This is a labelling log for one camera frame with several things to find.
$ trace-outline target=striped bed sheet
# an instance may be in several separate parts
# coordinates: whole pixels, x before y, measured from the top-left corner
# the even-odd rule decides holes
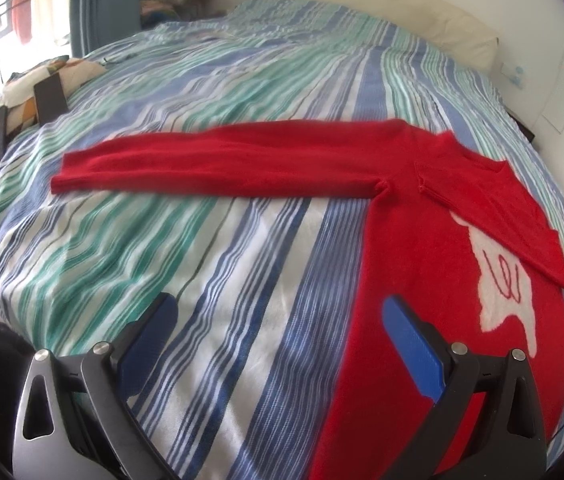
[[[250,0],[89,59],[107,73],[0,163],[0,314],[37,348],[79,353],[171,293],[177,324],[128,403],[184,480],[305,474],[347,337],[368,202],[53,196],[63,153],[141,132],[397,117],[508,159],[564,247],[564,196],[488,79],[392,23]],[[563,449],[564,427],[549,460]]]

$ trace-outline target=bed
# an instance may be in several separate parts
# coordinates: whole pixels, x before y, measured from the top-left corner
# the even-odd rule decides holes
[[[497,38],[460,30],[473,30],[463,64],[458,36],[444,54],[435,34],[328,0],[249,0],[93,52],[107,73],[0,163],[0,315],[36,348],[76,354],[172,294],[177,323],[128,399],[156,448],[185,480],[302,478],[343,353],[368,202],[54,196],[49,180],[63,153],[139,132],[396,117],[508,160],[564,249],[564,196],[483,73]],[[286,251],[265,250],[273,233]],[[263,309],[261,325],[235,327],[236,305],[244,319]],[[232,342],[246,336],[240,354]],[[564,412],[560,426],[549,461],[564,449]]]

